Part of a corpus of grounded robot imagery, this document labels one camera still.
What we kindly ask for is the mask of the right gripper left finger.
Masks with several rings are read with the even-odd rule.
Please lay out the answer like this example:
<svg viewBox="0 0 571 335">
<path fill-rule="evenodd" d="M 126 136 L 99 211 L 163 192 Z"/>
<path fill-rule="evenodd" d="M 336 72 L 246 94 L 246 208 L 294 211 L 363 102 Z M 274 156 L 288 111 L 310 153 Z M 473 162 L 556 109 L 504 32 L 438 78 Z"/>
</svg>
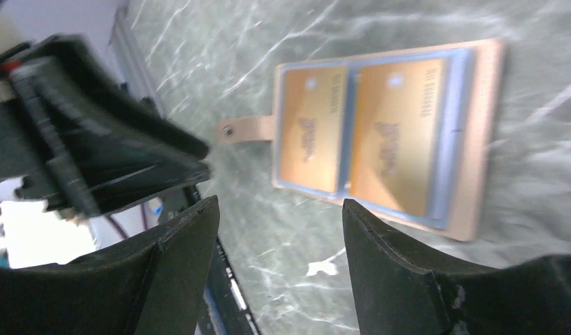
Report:
<svg viewBox="0 0 571 335">
<path fill-rule="evenodd" d="M 0 267 L 0 334 L 193 334 L 219 221 L 211 196 L 68 264 Z"/>
</svg>

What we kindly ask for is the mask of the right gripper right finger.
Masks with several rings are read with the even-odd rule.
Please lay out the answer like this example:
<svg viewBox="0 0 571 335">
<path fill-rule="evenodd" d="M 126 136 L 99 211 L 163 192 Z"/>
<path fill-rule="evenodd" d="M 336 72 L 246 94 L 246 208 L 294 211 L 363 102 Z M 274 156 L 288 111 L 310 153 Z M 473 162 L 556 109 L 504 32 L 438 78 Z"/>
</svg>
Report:
<svg viewBox="0 0 571 335">
<path fill-rule="evenodd" d="M 362 334 L 571 334 L 571 255 L 494 269 L 436 250 L 355 200 L 342 208 Z"/>
</svg>

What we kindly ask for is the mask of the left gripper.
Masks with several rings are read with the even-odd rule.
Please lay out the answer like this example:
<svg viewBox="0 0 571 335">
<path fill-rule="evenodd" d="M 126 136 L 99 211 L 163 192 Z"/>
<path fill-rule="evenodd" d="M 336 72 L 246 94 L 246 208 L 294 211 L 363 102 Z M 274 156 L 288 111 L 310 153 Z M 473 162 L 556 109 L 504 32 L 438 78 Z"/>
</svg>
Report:
<svg viewBox="0 0 571 335">
<path fill-rule="evenodd" d="M 123 211 L 208 180 L 208 153 L 122 89 L 79 35 L 0 52 L 0 181 L 48 185 L 54 177 L 62 198 L 51 209 Z"/>
</svg>

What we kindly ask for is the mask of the beige card holder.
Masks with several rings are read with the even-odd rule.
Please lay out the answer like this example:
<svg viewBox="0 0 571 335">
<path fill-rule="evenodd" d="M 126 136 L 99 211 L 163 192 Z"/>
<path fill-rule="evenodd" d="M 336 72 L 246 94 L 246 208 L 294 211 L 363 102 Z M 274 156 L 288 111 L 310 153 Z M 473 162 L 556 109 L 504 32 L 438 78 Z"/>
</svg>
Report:
<svg viewBox="0 0 571 335">
<path fill-rule="evenodd" d="M 476 234 L 480 217 L 487 169 L 487 145 L 493 130 L 504 54 L 504 43 L 490 38 L 280 64 L 274 71 L 272 113 L 223 119 L 216 127 L 217 138 L 223 144 L 270 142 L 272 184 L 277 188 L 297 191 L 339 205 L 347 199 L 355 200 L 381 218 L 450 239 L 470 241 Z M 426 216 L 414 216 L 354 198 L 348 189 L 360 68 L 437 58 L 446 60 L 447 70 L 443 84 L 444 97 L 438 105 L 436 147 L 432 152 L 429 209 Z M 295 186 L 281 181 L 277 176 L 283 74 L 290 69 L 328 66 L 348 67 L 339 178 L 333 193 Z"/>
</svg>

